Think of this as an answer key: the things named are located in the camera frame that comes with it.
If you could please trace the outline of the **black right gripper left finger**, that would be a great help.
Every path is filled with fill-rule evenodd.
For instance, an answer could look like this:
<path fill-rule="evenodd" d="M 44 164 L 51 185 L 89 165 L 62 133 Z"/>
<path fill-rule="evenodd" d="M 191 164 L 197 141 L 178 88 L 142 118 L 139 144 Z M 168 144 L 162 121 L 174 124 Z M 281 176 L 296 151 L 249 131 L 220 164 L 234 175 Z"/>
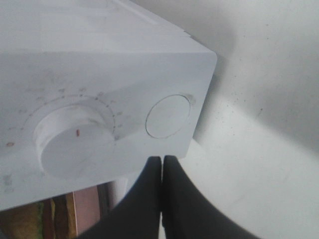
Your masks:
<path fill-rule="evenodd" d="M 148 158 L 123 200 L 81 239 L 157 239 L 160 224 L 161 159 Z"/>

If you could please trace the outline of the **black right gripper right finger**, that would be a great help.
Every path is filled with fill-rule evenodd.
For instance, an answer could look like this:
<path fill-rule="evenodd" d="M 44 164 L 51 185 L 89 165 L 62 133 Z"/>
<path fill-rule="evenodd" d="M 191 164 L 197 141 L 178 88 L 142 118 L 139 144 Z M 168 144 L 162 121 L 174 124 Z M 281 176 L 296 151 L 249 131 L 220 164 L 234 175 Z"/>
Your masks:
<path fill-rule="evenodd" d="M 162 225 L 167 239 L 256 239 L 216 209 L 195 187 L 175 156 L 165 156 Z"/>

